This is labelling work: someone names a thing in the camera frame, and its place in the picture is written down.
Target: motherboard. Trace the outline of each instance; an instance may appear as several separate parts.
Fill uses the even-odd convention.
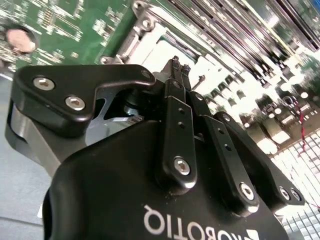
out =
[[[275,154],[319,127],[319,23],[318,0],[2,0],[0,75],[139,64],[158,76],[178,58],[212,114]]]

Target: black metal bracket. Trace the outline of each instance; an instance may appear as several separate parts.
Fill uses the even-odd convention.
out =
[[[203,134],[219,174],[221,193],[226,205],[237,215],[247,217],[258,211],[259,198],[243,166],[225,125],[214,119],[205,99],[189,93],[196,133]]]
[[[194,126],[186,90],[175,79],[165,83],[164,114],[161,120],[160,162],[156,178],[172,195],[189,191],[197,182]]]
[[[190,67],[188,65],[180,65],[179,58],[174,56],[164,66],[162,73],[165,73],[168,78],[175,79],[183,85],[185,90],[191,91],[191,85],[189,81]]]
[[[301,192],[231,116],[225,112],[218,112],[214,118],[225,125],[256,191],[272,212],[275,213],[288,205],[305,204]]]
[[[36,78],[49,79],[53,89],[39,89]],[[27,66],[14,76],[11,99],[22,114],[56,134],[79,137],[94,117],[96,99],[107,98],[105,113],[118,92],[147,90],[155,83],[155,77],[140,65]],[[70,108],[68,97],[80,98],[85,107]]]

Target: circuit board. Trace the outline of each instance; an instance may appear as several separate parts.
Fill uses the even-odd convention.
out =
[[[291,22],[286,21],[285,17],[279,17],[275,13],[278,8],[275,5],[277,0],[248,0],[247,2],[254,8],[254,10],[262,17],[270,28],[280,36],[286,43],[290,43],[292,40],[297,41],[297,32]],[[315,8],[309,0],[289,0],[288,1],[302,20],[312,29],[313,33],[320,37],[320,25],[319,25],[319,11]]]
[[[38,48],[21,56],[17,68],[32,65],[96,64],[123,37],[120,22],[132,17],[130,0],[4,0],[1,16],[35,34]]]

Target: red wire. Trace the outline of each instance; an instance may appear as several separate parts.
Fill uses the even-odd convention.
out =
[[[311,205],[311,206],[314,206],[314,207],[320,209],[320,206],[318,206],[318,205],[316,205],[316,204],[313,204],[313,203],[310,203],[310,202],[307,202],[307,204],[309,204],[309,205]]]
[[[304,114],[302,113],[299,103],[295,100],[294,105],[300,114],[300,122],[301,122],[301,139],[302,139],[302,153],[306,151],[306,139],[305,139],[305,127],[304,127]]]

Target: robotiq logo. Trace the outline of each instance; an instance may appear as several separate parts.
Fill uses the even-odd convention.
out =
[[[232,232],[226,232],[224,230],[216,231],[213,227],[207,226],[203,228],[200,224],[191,221],[186,227],[186,231],[183,231],[182,219],[177,217],[177,232],[172,231],[172,217],[166,215],[166,220],[160,212],[152,209],[148,205],[145,205],[146,213],[144,214],[143,222],[147,231],[153,235],[166,234],[168,239],[176,240],[260,240],[258,232],[256,230],[246,230],[247,236],[235,235]],[[158,218],[159,224],[150,224],[150,217]]]

